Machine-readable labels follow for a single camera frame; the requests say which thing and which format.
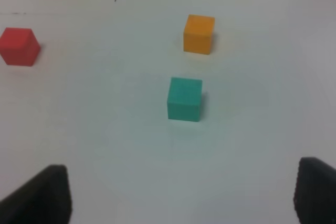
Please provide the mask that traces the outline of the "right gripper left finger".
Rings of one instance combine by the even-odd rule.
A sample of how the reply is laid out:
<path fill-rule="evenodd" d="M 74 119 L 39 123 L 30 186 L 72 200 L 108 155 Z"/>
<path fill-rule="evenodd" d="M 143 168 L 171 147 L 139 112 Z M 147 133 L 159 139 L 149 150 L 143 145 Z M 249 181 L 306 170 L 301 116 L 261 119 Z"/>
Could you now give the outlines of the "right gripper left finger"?
<path fill-rule="evenodd" d="M 71 190 L 65 165 L 49 165 L 1 200 L 1 223 L 69 223 Z"/>

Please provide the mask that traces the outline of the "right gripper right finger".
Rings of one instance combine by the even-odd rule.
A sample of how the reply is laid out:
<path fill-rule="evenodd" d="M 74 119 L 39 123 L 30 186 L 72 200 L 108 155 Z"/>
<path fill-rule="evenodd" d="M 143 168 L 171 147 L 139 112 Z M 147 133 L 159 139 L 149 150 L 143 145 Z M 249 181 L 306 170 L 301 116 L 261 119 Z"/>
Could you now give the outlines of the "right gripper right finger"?
<path fill-rule="evenodd" d="M 335 223 L 335 168 L 316 157 L 301 158 L 293 204 L 300 223 Z"/>

